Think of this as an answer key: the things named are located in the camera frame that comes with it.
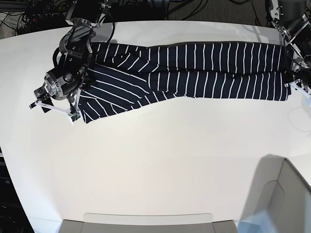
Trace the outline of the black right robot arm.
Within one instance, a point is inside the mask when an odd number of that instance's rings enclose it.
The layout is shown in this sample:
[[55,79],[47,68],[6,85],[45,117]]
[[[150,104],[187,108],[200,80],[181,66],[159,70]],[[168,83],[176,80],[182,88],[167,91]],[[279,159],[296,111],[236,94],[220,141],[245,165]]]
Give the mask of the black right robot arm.
[[91,40],[95,28],[101,26],[101,16],[106,16],[111,8],[111,0],[75,0],[69,8],[66,20],[72,29],[61,39],[53,59],[62,54],[59,62],[48,71],[42,87],[34,91],[38,100],[49,98],[63,100],[81,86],[86,70],[91,62]]

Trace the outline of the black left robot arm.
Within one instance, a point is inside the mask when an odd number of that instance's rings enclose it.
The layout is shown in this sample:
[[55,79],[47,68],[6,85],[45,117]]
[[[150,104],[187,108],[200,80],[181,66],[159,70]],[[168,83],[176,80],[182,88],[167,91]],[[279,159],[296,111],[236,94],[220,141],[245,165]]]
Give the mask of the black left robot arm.
[[311,17],[306,0],[266,0],[268,22],[283,41],[287,70],[285,85],[297,85],[307,92],[311,87]]

